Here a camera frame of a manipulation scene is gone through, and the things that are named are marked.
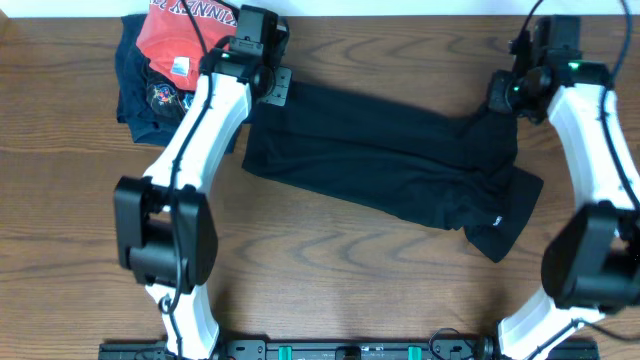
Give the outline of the black t-shirt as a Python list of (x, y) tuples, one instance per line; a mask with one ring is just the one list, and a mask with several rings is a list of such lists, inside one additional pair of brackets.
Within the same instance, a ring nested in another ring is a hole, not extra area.
[(460, 117), (295, 82), (283, 106), (251, 115), (246, 171), (460, 230), (493, 262), (527, 225), (542, 180), (517, 167), (515, 117), (486, 106)]

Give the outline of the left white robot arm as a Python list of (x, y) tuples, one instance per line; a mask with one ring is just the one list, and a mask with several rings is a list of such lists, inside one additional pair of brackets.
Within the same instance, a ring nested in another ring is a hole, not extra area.
[(219, 325), (208, 280), (218, 253), (210, 191), (227, 146), (257, 103), (281, 106), (286, 50), (216, 47), (202, 60), (195, 100), (157, 160), (114, 189), (118, 260), (154, 300), (173, 359), (208, 359)]

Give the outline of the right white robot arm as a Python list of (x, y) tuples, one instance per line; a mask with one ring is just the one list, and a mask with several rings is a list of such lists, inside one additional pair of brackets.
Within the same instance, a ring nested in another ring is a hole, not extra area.
[(477, 359), (547, 359), (584, 327), (639, 303), (639, 173), (602, 63), (560, 60), (529, 68), (500, 89), (502, 109), (541, 112), (561, 141), (576, 212), (546, 248), (541, 286)]

